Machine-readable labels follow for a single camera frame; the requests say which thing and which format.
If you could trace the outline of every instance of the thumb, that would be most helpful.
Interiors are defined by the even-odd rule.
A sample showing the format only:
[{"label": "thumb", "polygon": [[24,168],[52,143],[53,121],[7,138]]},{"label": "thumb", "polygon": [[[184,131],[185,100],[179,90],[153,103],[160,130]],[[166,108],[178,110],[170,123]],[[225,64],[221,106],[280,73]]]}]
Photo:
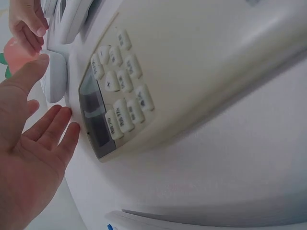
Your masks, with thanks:
[{"label": "thumb", "polygon": [[48,65],[49,56],[41,54],[38,60],[26,63],[11,78],[7,79],[6,83],[15,85],[28,95],[35,83],[43,77]]},{"label": "thumb", "polygon": [[22,15],[22,21],[30,28],[30,30],[38,37],[42,37],[46,33],[43,22],[35,14],[33,7],[27,7]]}]

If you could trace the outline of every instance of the keypad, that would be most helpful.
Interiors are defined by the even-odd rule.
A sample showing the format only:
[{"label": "keypad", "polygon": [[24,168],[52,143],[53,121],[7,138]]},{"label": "keypad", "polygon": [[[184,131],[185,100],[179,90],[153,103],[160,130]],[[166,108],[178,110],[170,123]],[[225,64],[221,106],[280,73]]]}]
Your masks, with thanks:
[{"label": "keypad", "polygon": [[126,100],[119,99],[113,105],[116,119],[119,124],[119,128],[123,133],[127,133],[134,129],[134,124],[130,118]]},{"label": "keypad", "polygon": [[120,90],[119,82],[117,80],[116,73],[112,70],[106,74],[105,82],[106,91],[116,92]]},{"label": "keypad", "polygon": [[93,54],[91,58],[91,66],[93,69],[94,77],[96,80],[102,79],[105,74],[104,68],[102,67],[99,57],[96,53]]},{"label": "keypad", "polygon": [[98,56],[100,63],[103,65],[107,65],[110,59],[110,51],[111,46],[101,46],[98,48]]},{"label": "keypad", "polygon": [[112,139],[118,140],[135,132],[136,127],[139,131],[147,125],[145,121],[154,110],[154,102],[144,78],[141,78],[143,71],[127,31],[119,29],[115,37],[117,45],[98,47],[91,65],[95,78],[101,80],[98,81],[100,86],[104,85],[103,97],[108,93],[106,122]]},{"label": "keypad", "polygon": [[134,124],[142,123],[145,120],[145,116],[136,99],[128,101],[127,107],[128,107],[128,111],[129,111],[131,120]]},{"label": "keypad", "polygon": [[141,106],[142,111],[151,111],[154,109],[154,102],[149,93],[147,85],[141,85],[135,90],[135,94],[139,104]]},{"label": "keypad", "polygon": [[120,66],[123,63],[123,59],[120,54],[118,46],[113,46],[110,48],[109,55],[113,66]]},{"label": "keypad", "polygon": [[105,117],[112,139],[117,140],[122,138],[124,134],[121,132],[119,128],[114,110],[111,109],[107,111]]},{"label": "keypad", "polygon": [[140,78],[142,70],[134,54],[125,58],[125,65],[131,78]]},{"label": "keypad", "polygon": [[120,88],[123,92],[131,92],[133,90],[133,84],[126,70],[120,70],[117,72],[117,79]]},{"label": "keypad", "polygon": [[119,30],[117,33],[117,38],[119,41],[120,48],[126,50],[129,50],[131,48],[132,44],[126,30]]}]

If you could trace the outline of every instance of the open palm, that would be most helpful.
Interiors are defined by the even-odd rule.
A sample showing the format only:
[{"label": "open palm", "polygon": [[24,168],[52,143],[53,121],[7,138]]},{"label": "open palm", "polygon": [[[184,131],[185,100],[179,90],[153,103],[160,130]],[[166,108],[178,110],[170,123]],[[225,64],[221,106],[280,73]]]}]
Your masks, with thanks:
[{"label": "open palm", "polygon": [[0,84],[0,229],[7,229],[12,217],[18,221],[10,229],[22,229],[47,206],[78,142],[79,125],[71,123],[59,144],[71,118],[71,110],[60,105],[22,134],[39,107],[37,101],[27,101],[28,93],[47,65],[48,56],[41,55]]}]

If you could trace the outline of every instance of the green object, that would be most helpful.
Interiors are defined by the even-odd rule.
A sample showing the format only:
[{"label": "green object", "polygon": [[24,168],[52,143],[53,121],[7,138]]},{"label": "green object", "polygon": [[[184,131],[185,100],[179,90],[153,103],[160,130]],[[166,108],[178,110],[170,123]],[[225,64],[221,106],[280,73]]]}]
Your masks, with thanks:
[{"label": "green object", "polygon": [[9,66],[7,66],[5,71],[5,78],[8,79],[12,76]]},{"label": "green object", "polygon": [[0,53],[0,63],[3,64],[3,65],[8,64],[5,60],[5,58],[4,58],[4,53]]}]

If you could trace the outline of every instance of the button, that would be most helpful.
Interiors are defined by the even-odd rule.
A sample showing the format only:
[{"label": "button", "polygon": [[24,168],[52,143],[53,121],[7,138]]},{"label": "button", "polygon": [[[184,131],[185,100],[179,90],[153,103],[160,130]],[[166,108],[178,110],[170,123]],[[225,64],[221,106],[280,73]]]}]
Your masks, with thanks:
[{"label": "button", "polygon": [[134,124],[142,123],[145,120],[144,114],[137,100],[133,99],[128,101],[127,107],[131,120]]},{"label": "button", "polygon": [[131,79],[126,70],[118,71],[117,79],[119,81],[120,88],[123,92],[131,92],[133,90]]},{"label": "button", "polygon": [[114,110],[111,109],[107,111],[105,117],[112,139],[117,140],[122,138],[124,134],[120,131]]},{"label": "button", "polygon": [[100,64],[99,57],[96,53],[93,54],[91,58],[91,65],[96,80],[102,79],[105,74],[104,68]]},{"label": "button", "polygon": [[116,73],[114,71],[109,71],[106,74],[106,82],[105,82],[106,91],[119,91],[120,86],[116,77]]},{"label": "button", "polygon": [[117,38],[119,40],[120,48],[125,50],[129,50],[131,48],[132,44],[126,30],[119,30],[117,32]]},{"label": "button", "polygon": [[135,90],[135,94],[139,101],[142,111],[153,110],[154,109],[154,102],[152,97],[149,93],[147,85],[141,85]]},{"label": "button", "polygon": [[109,51],[111,46],[101,46],[98,48],[98,57],[100,63],[103,65],[107,65],[110,59]]},{"label": "button", "polygon": [[111,62],[113,66],[120,66],[123,63],[121,58],[120,50],[118,46],[113,46],[109,51]]},{"label": "button", "polygon": [[135,55],[129,55],[125,59],[125,64],[131,78],[140,78],[142,70]]},{"label": "button", "polygon": [[123,133],[129,132],[134,129],[134,124],[130,119],[130,115],[128,112],[126,100],[119,99],[113,105],[116,119],[119,124],[119,128]]}]

